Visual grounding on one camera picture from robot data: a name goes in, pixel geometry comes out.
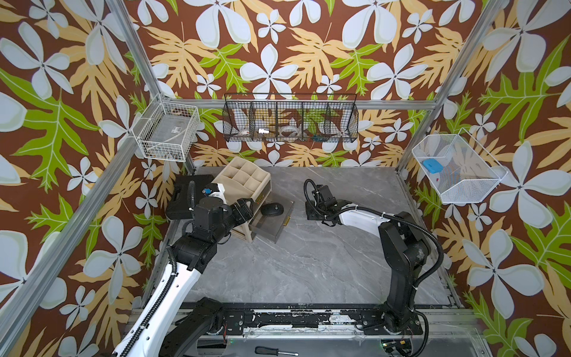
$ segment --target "black cable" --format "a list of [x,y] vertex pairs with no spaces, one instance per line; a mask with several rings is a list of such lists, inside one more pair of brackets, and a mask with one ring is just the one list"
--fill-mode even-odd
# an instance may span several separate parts
[[414,313],[422,316],[423,320],[424,320],[424,336],[423,336],[423,342],[420,345],[420,348],[413,353],[412,355],[409,355],[408,357],[418,357],[423,351],[424,348],[427,346],[428,343],[428,319],[426,317],[426,315],[424,315],[422,312],[418,311],[417,309],[414,310]]
[[[391,215],[388,215],[388,214],[385,214],[385,213],[382,213],[382,212],[378,212],[378,211],[376,211],[376,210],[373,210],[373,209],[367,208],[367,207],[360,207],[360,206],[347,207],[347,208],[344,208],[344,209],[342,209],[341,211],[339,211],[339,212],[337,212],[337,213],[335,213],[335,214],[332,214],[332,215],[330,215],[330,216],[326,216],[326,214],[325,214],[324,212],[320,212],[320,211],[318,210],[318,208],[314,207],[314,206],[311,204],[311,201],[310,201],[309,196],[308,196],[308,194],[307,194],[307,183],[311,183],[311,184],[313,185],[313,187],[317,190],[317,188],[316,188],[316,186],[315,186],[315,183],[314,183],[312,180],[310,180],[310,179],[305,180],[305,183],[303,184],[303,193],[304,193],[304,195],[305,195],[305,199],[310,203],[310,206],[313,208],[313,210],[314,210],[317,214],[319,214],[321,217],[323,217],[323,219],[332,220],[333,218],[339,216],[339,215],[340,215],[341,213],[343,213],[343,212],[347,212],[347,211],[351,211],[351,210],[361,210],[361,211],[366,211],[366,212],[370,212],[370,213],[376,214],[376,215],[378,215],[378,216],[381,216],[382,218],[386,218],[386,219],[391,220],[391,221],[394,221],[394,222],[406,224],[407,226],[413,227],[413,228],[415,228],[415,229],[421,231],[422,233],[424,233],[424,235],[426,235],[426,236],[435,244],[435,246],[436,246],[436,251],[438,252],[438,258],[436,259],[436,263],[435,263],[429,270],[427,270],[424,274],[420,275],[420,276],[415,280],[415,282],[412,284],[412,286],[414,287],[414,289],[417,290],[417,289],[418,289],[418,286],[420,285],[420,283],[421,283],[424,279],[426,279],[427,277],[429,277],[431,274],[433,274],[436,270],[438,270],[438,268],[442,265],[442,261],[444,260],[444,249],[442,248],[442,244],[440,244],[440,242],[438,241],[438,239],[436,239],[436,237],[435,237],[434,235],[432,235],[432,233],[431,233],[430,231],[428,231],[428,230],[426,230],[425,228],[419,226],[418,224],[409,222],[409,221],[407,221],[407,220],[405,220],[405,219],[402,219],[402,218],[399,218],[399,217],[396,217],[396,216],[391,216]],[[413,304],[413,301],[412,301],[412,299],[411,299],[411,301],[409,302],[409,305],[411,306],[411,310],[412,310],[415,314],[422,316],[422,318],[423,318],[423,320],[424,320],[424,336],[423,336],[423,342],[422,342],[422,344],[420,345],[420,348],[419,348],[415,353],[413,353],[412,355],[407,356],[407,357],[418,357],[418,356],[424,351],[424,348],[426,347],[426,345],[427,345],[427,343],[428,343],[428,319],[427,319],[426,315],[424,315],[422,312],[420,312],[420,311],[418,311],[418,310],[416,310],[416,309],[413,310],[413,309],[412,309],[412,304]],[[356,328],[357,330],[363,331],[363,330],[361,330],[360,328],[357,327],[357,323],[356,323],[356,322],[355,322],[355,328]]]
[[172,251],[171,246],[167,245],[166,250],[168,253],[168,262],[170,263],[170,265],[172,267],[171,268],[171,275],[168,277],[167,283],[164,285],[163,290],[160,292],[159,297],[156,299],[155,303],[149,309],[147,315],[145,315],[145,317],[143,318],[143,320],[139,324],[139,328],[137,328],[132,333],[132,336],[129,339],[129,342],[127,342],[127,346],[125,346],[125,349],[123,350],[123,352],[121,352],[121,355],[119,357],[125,357],[129,354],[129,352],[131,351],[131,349],[135,345],[135,342],[137,342],[137,340],[141,336],[141,333],[143,333],[143,330],[147,327],[148,322],[151,320],[152,316],[155,314],[155,312],[159,308],[160,304],[163,302],[164,298],[167,296],[167,293],[168,293],[169,289],[171,288],[172,283],[174,282],[176,276],[178,275],[177,266],[176,266],[176,258],[175,258],[174,252]]
[[194,201],[195,195],[196,195],[196,183],[193,180],[191,180],[188,183],[188,192],[187,192],[187,197],[186,197],[188,206],[190,208],[194,208],[196,206],[195,201]]
[[412,284],[412,286],[417,289],[419,284],[426,279],[427,277],[430,276],[430,274],[434,273],[436,270],[438,270],[438,268],[440,267],[440,265],[442,265],[442,261],[444,260],[444,249],[442,248],[442,244],[440,244],[440,242],[438,241],[438,239],[436,239],[436,237],[434,235],[432,235],[431,232],[429,232],[428,230],[422,228],[421,226],[419,226],[418,224],[414,224],[412,222],[409,222],[405,219],[399,218],[399,217],[395,217],[395,216],[391,216],[388,215],[386,213],[382,213],[382,212],[378,212],[375,211],[371,208],[367,208],[367,207],[361,207],[361,206],[355,206],[355,207],[347,207],[342,209],[341,211],[331,215],[331,216],[327,216],[327,219],[333,219],[337,216],[339,216],[341,213],[343,212],[347,212],[347,211],[351,211],[351,210],[361,210],[361,211],[366,211],[366,212],[370,212],[370,213],[374,213],[378,216],[381,216],[383,218],[386,218],[388,220],[394,220],[395,222],[399,222],[399,223],[403,223],[406,224],[408,226],[411,226],[413,228],[418,229],[419,231],[421,231],[422,233],[424,233],[428,238],[430,238],[430,240],[435,244],[436,246],[436,251],[438,252],[438,258],[436,259],[436,263],[429,269],[427,270],[424,274],[420,275],[415,282]]
[[310,183],[311,186],[313,186],[313,189],[315,191],[317,191],[317,185],[315,185],[315,182],[313,182],[312,179],[305,180],[305,182],[303,183],[303,194],[305,195],[305,200],[307,202],[309,202],[309,205],[315,211],[315,213],[317,213],[319,216],[321,216],[323,219],[325,219],[325,212],[322,212],[319,208],[316,207],[317,206],[317,199],[315,199],[315,205],[313,205],[311,203],[311,200],[309,199],[309,195],[307,194],[307,184],[308,183]]

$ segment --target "metal bracket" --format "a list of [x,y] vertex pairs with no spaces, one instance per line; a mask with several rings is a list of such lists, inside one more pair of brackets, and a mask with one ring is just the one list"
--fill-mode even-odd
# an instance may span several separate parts
[[225,311],[224,323],[226,324],[227,336],[239,336],[244,331],[244,317],[243,311]]

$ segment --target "floral wallpaper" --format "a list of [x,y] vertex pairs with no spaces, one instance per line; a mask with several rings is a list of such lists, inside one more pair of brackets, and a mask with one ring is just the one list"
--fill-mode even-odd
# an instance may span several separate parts
[[401,172],[497,356],[571,355],[570,20],[568,0],[509,2],[432,124],[508,168],[483,202],[443,206],[416,161]]
[[[126,1],[158,85],[171,98],[306,93],[432,99],[481,11],[475,0]],[[278,166],[394,166],[424,111],[360,111],[353,143],[227,143],[201,110],[197,165],[241,156]],[[339,137],[347,133],[338,129]]]
[[[148,103],[103,0],[0,0],[0,315]],[[90,357],[140,304],[180,167],[133,157],[11,356]]]

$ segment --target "screwdriver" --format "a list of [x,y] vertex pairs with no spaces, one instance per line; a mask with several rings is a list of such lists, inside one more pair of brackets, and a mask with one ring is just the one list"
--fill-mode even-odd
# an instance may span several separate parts
[[268,347],[262,347],[262,346],[257,346],[255,352],[257,355],[274,355],[274,356],[277,356],[278,354],[280,354],[280,355],[288,355],[288,356],[299,356],[299,354],[295,353],[295,352],[281,352],[277,348],[268,348]]

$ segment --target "robotic arm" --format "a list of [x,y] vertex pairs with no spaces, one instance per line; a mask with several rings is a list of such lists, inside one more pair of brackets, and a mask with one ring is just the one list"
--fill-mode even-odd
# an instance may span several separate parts
[[[313,200],[307,193],[308,183],[314,188],[311,192]],[[189,199],[194,212],[193,232],[185,233],[172,247],[167,247],[170,263],[140,318],[115,348],[115,356],[179,357],[200,336],[221,330],[222,304],[203,298],[192,313],[166,335],[184,298],[216,254],[218,242],[230,234],[232,228],[248,222],[253,216],[251,206],[248,206],[248,201],[250,205],[253,201],[239,199],[235,204],[227,205],[222,185],[209,184],[203,193],[207,196],[197,206],[194,198]],[[346,200],[336,200],[328,186],[315,185],[310,179],[304,184],[304,194],[307,219],[320,220],[330,227],[337,224],[357,227],[380,238],[385,259],[392,269],[391,289],[384,303],[381,326],[389,334],[401,334],[415,315],[422,316],[423,343],[409,357],[418,356],[428,341],[428,321],[424,314],[414,309],[414,298],[420,282],[441,265],[442,246],[429,231],[411,223],[412,217],[407,212],[389,215]],[[439,258],[433,267],[420,275],[431,251],[423,234],[435,243]]]
[[[307,195],[307,183],[314,186],[314,200]],[[431,251],[423,239],[423,229],[410,224],[413,219],[407,212],[388,215],[346,200],[337,201],[328,186],[315,185],[312,180],[305,182],[304,194],[307,219],[321,220],[328,226],[331,225],[326,222],[333,223],[332,226],[353,226],[380,238],[385,260],[392,269],[391,289],[384,303],[387,311],[383,316],[383,327],[390,334],[406,330],[414,317],[413,306],[418,287],[415,281]]]
[[221,328],[222,304],[203,298],[192,314],[165,337],[184,298],[216,254],[217,244],[232,228],[253,217],[252,199],[241,198],[229,206],[222,185],[209,184],[204,191],[208,196],[191,207],[192,232],[172,247],[167,246],[169,264],[161,281],[133,328],[116,346],[115,356],[182,356],[198,337]]

